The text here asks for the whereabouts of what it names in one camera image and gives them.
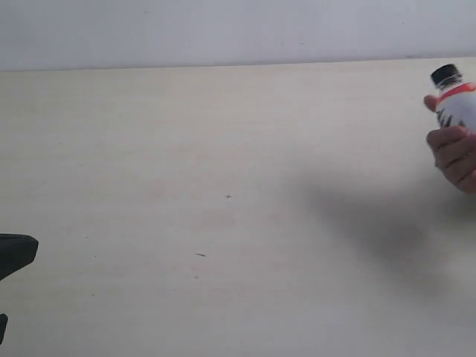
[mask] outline black plastic part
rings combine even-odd
[[[461,73],[458,71],[456,65],[449,64],[439,67],[435,72],[433,72],[431,74],[431,80],[434,85],[438,86],[442,81],[457,75],[461,75]]]
[[[5,329],[7,328],[8,317],[5,314],[0,315],[0,344],[3,342]]]
[[[35,260],[38,241],[21,234],[0,234],[0,280]]]

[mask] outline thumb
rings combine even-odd
[[[423,103],[428,108],[428,110],[432,112],[435,112],[437,110],[437,101],[438,98],[434,95],[427,95],[425,98],[423,98]]]

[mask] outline bottle label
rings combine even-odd
[[[440,127],[464,126],[476,131],[476,83],[465,83],[443,94],[437,101]]]

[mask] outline hand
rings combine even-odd
[[[435,96],[427,95],[424,102],[435,112]],[[450,126],[429,132],[426,141],[446,179],[465,193],[476,193],[476,134],[461,126]]]

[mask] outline plastic bottle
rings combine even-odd
[[[465,83],[455,65],[444,65],[431,74],[440,90],[437,120],[440,127],[465,126],[476,132],[476,83]]]

